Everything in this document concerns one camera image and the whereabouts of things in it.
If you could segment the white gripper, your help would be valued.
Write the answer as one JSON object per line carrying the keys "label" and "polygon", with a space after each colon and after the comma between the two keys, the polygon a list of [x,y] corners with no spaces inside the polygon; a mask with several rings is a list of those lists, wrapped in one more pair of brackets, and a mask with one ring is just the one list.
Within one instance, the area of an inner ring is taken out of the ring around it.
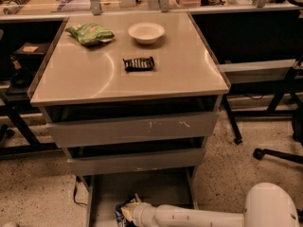
{"label": "white gripper", "polygon": [[155,210],[149,203],[131,202],[121,207],[123,217],[136,227],[157,227]]}

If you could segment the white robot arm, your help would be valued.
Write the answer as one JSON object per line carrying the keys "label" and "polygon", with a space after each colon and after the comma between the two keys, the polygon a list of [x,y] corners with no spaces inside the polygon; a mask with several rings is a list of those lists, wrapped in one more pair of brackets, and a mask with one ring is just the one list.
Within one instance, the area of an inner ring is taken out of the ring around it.
{"label": "white robot arm", "polygon": [[294,201],[273,183],[248,192],[242,214],[186,209],[142,201],[126,203],[122,216],[135,227],[300,227]]}

